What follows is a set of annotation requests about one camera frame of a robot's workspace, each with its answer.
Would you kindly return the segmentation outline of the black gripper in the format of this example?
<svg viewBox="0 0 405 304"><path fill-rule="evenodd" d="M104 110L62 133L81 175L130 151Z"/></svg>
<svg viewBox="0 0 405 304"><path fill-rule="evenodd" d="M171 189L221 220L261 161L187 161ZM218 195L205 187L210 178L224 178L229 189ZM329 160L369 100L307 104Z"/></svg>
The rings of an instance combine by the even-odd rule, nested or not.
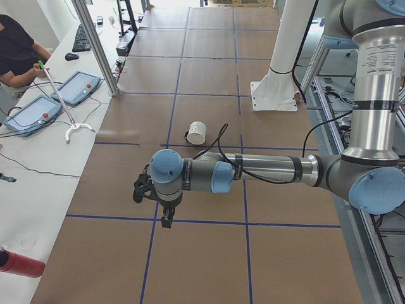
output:
<svg viewBox="0 0 405 304"><path fill-rule="evenodd" d="M172 217L175 214L176 205L168 202L160 202L160 205L163 208L163 215L161 218L162 228L171 228L172 226Z"/></svg>

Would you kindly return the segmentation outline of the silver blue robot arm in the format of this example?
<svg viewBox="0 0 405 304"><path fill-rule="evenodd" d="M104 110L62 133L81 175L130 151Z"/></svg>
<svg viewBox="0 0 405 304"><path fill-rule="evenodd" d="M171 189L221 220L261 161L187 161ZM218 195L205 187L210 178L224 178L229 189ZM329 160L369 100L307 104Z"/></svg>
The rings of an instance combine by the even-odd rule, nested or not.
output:
<svg viewBox="0 0 405 304"><path fill-rule="evenodd" d="M404 202L404 173L393 150L404 65L403 1L329 1L325 37L358 47L352 125L339 156L256 156L203 151L182 158L163 149L145 168L145 190L163 207L162 226L171 227L184 191L227 193L232 182L302 182L326 189L372 215Z"/></svg>

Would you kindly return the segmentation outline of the person's hand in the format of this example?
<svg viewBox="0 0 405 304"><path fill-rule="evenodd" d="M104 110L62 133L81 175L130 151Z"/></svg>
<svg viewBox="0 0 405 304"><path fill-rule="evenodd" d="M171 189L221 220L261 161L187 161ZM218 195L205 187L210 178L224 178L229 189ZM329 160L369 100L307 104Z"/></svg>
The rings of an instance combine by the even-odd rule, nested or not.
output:
<svg viewBox="0 0 405 304"><path fill-rule="evenodd" d="M46 78L46 74L43 69L39 68L38 66L33 66L32 68L32 73L33 77L40 77L40 78Z"/></svg>

